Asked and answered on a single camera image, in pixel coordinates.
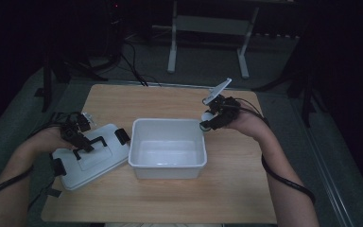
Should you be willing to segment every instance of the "container lid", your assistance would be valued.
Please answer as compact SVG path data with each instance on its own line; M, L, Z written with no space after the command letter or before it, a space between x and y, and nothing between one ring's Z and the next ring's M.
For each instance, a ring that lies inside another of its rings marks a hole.
M102 142L92 144L94 150L78 152L81 159L77 160L71 149L61 148L53 153L54 159L61 159L66 175L61 176L63 186L67 190L75 190L97 177L107 173L128 160L130 147L121 145L114 132L118 128L114 124L103 126L85 136L89 140L102 136L107 144Z

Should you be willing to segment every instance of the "cable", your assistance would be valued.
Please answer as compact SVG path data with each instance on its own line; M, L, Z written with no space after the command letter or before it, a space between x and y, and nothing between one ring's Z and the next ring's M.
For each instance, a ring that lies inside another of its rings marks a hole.
M65 122L60 122L62 119L64 119L65 117L70 117L72 115L80 115L79 112L71 112L71 113L67 113L67 114L63 114L62 116L57 117L56 119L52 120L52 117L54 117L54 115L51 116L51 120L43 125L41 125L39 128L37 128L36 130L34 130L34 132L32 132L28 137L32 137L33 135L37 134L38 132L48 129L48 128L54 128L54 127L62 127L65 126L67 123Z
M130 62L128 61L128 59L126 59L126 57L123 54L121 54L121 56L126 61L126 63L129 65L132 74L137 78L138 81L140 81L141 85L148 87L148 84L147 84L146 80L141 77L141 75L130 64Z
M14 178L11 178L3 183L0 183L0 191L14 183L21 181L22 179L27 177L33 169L34 169L34 166L31 166L28 170L26 170L26 172L14 177Z
M252 103L248 102L246 99L241 98L241 97L237 97L237 98L235 98L235 100L241 100L241 101L246 102L247 104L249 104L250 106L252 106L255 111L257 111L260 114L260 112L258 111L258 109L256 109L256 107Z
M256 108L254 108L254 110L256 110L256 112L255 112L255 111L249 110L247 108L237 107L237 106L233 106L233 105L220 105L220 107L227 107L227 108L231 108L231 109L237 109L240 111L248 112L248 113L253 114L256 117L260 118L261 120L263 120L265 122L265 124L267 124L268 127L270 127L269 121L267 120L267 118L262 116L261 113Z
M305 195L307 195L311 199L312 203L315 204L315 201L316 201L315 196L314 196L314 194L310 190L308 190L307 188L305 188L305 187L303 187L303 186L301 186L301 185L299 185L297 183L293 183L290 180L285 179L285 178L277 175L275 172L273 172L270 169L270 167L268 166L267 162L265 161L264 155L262 155L262 157L261 157L261 162L262 162L262 166L264 167L265 171L272 178L274 178L275 180L277 180L277 181L279 181L281 183L284 183L285 185L287 185L289 187L292 187L292 188L294 188L294 189L296 189L298 191L303 192Z
M119 69L123 69L123 70L126 70L126 71L129 71L129 72L132 72L131 70L129 70L129 69L127 69L127 68L123 68L123 67L120 67L120 66L117 66L117 68L119 68ZM155 83L157 83L158 84L158 86L160 86L160 87L162 87L162 84L157 80L157 79L155 79L153 76L149 76L149 75L140 75L141 77L147 77L147 78L151 78L152 80L154 80L155 81Z
M135 70L135 55L136 55L135 47L134 47L134 45L132 45L131 43L129 43L127 41L125 41L125 44L129 45L132 48L132 65Z

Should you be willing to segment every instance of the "table top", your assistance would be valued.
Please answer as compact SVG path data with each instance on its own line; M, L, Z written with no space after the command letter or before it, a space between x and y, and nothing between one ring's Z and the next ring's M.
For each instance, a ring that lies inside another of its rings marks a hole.
M113 123L131 137L137 118L195 118L207 110L202 100L208 89L94 85L82 111L98 127ZM259 110L256 94L223 91L241 97ZM125 162L75 191L59 178L48 197L45 221L128 223L276 223L261 150L238 131L204 133L207 165L190 180L139 180Z

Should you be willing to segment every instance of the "hand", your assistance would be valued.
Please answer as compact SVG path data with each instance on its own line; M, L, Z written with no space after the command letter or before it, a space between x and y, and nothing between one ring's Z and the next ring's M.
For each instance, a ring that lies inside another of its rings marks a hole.
M35 157L41 153L53 152L58 148L74 148L74 146L61 138L59 127L53 127L28 138L18 149L29 150Z
M243 102L240 102L240 104L242 108L254 111L251 106L248 106ZM268 125L262 119L245 111L240 111L237 119L232 121L225 128L240 131L241 133L252 137L256 141L264 136L267 136L268 133L271 132Z

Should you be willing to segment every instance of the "white plastic bin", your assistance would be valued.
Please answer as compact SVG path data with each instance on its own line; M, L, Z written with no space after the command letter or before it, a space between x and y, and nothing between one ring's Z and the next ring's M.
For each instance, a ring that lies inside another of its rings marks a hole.
M197 178L207 163L196 119L140 118L134 121L129 164L139 179Z

